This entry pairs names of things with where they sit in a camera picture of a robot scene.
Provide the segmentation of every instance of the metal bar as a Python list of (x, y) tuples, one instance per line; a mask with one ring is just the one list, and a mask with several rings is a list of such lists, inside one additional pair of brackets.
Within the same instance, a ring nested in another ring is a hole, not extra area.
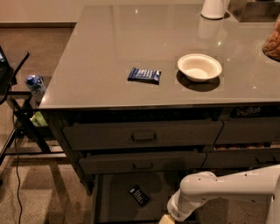
[[(52, 150), (52, 154), (64, 153), (60, 147), (49, 147)], [(17, 148), (7, 148), (5, 155), (17, 155), (17, 154), (45, 154), (39, 147), (17, 147)]]
[(20, 110), (21, 107), (19, 106), (18, 102), (14, 99), (9, 99), (6, 101), (12, 110)]
[(9, 147), (11, 147), (12, 142), (13, 142), (14, 139), (15, 139), (15, 135), (16, 135), (16, 130), (14, 129), (14, 130), (10, 133), (8, 140), (6, 141), (4, 147), (2, 148), (2, 150), (1, 150), (1, 152), (0, 152), (0, 165), (1, 165), (2, 162), (4, 161), (5, 152), (7, 151), (7, 149), (8, 149)]
[(30, 91), (10, 91), (7, 99), (30, 99), (32, 97), (32, 93)]
[(34, 134), (33, 140), (37, 143), (38, 147), (44, 153), (50, 153), (50, 147), (47, 145), (45, 139), (40, 135), (39, 131), (36, 129), (36, 127), (29, 119), (29, 117), (25, 114), (25, 112), (22, 109), (20, 109), (19, 111), (15, 111), (14, 114), (17, 117), (17, 119), (21, 122), (23, 127)]

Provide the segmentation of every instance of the open drawer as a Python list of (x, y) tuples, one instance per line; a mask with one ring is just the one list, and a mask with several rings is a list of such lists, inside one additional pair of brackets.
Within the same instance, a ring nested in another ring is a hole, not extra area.
[(205, 169), (230, 169), (230, 168), (259, 168), (280, 163), (280, 150), (239, 149), (218, 150), (207, 153), (207, 160), (203, 164)]
[[(179, 174), (169, 171), (96, 175), (92, 223), (158, 224), (167, 212), (169, 198), (185, 176)], [(130, 194), (134, 186), (139, 186), (150, 199), (144, 206)]]
[(93, 155), (81, 158), (79, 164), (85, 174), (161, 172), (200, 168), (205, 159), (205, 153), (165, 151)]
[(211, 145), (221, 122), (160, 121), (78, 124), (63, 129), (72, 150)]

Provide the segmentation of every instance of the gray countertop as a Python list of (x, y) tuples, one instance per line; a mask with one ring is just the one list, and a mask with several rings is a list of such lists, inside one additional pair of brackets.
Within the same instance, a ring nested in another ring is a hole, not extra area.
[[(88, 6), (41, 109), (141, 109), (280, 102), (280, 63), (262, 46), (273, 23), (206, 20), (201, 4)], [(206, 83), (178, 71), (188, 53), (216, 58)], [(162, 71), (159, 85), (127, 81), (132, 67)]]

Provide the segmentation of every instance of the black metal stand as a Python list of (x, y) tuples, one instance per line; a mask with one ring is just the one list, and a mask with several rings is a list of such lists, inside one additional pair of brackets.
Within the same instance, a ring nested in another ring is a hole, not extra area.
[[(17, 135), (28, 136), (28, 134), (31, 134), (32, 140), (36, 142), (42, 153), (51, 153), (50, 147), (47, 145), (44, 137), (41, 135), (39, 129), (35, 127), (35, 125), (30, 119), (34, 113), (34, 109), (30, 104), (32, 94), (29, 91), (11, 91), (11, 86), (17, 84), (16, 75), (20, 70), (21, 66), (28, 59), (28, 57), (28, 52), (21, 52), (19, 55), (16, 55), (15, 61), (17, 63), (16, 67), (14, 67), (13, 73), (7, 74), (9, 77), (5, 79), (5, 83), (0, 83), (1, 90), (3, 90), (0, 93), (0, 95), (2, 96), (0, 105), (3, 102), (7, 102), (13, 111), (13, 115), (17, 118), (17, 120), (14, 122), (13, 131), (10, 133), (7, 142), (0, 151), (0, 165), (4, 160), (6, 151), (11, 147)], [(17, 99), (24, 100), (22, 106), (18, 104)]]

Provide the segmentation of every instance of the black item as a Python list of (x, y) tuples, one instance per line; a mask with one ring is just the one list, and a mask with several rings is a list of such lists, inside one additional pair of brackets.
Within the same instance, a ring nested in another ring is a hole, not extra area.
[(9, 62), (4, 54), (2, 47), (0, 46), (0, 82), (4, 76), (8, 73), (11, 73), (12, 68), (9, 65)]
[(129, 193), (133, 196), (133, 198), (138, 202), (140, 207), (143, 207), (150, 200), (147, 195), (145, 195), (138, 185), (135, 185)]
[(161, 71), (158, 70), (139, 69), (133, 67), (129, 74), (128, 81), (141, 81), (159, 84), (160, 75)]
[(28, 59), (29, 53), (28, 52), (17, 53), (17, 55), (14, 57), (15, 58), (14, 61), (16, 62), (15, 63), (16, 66), (14, 67), (10, 67), (1, 46), (0, 46), (0, 54), (1, 54), (0, 66), (7, 67), (6, 72), (3, 75), (0, 74), (0, 105), (1, 105), (7, 100), (8, 93), (11, 90), (11, 86), (17, 84), (16, 75), (19, 69)]

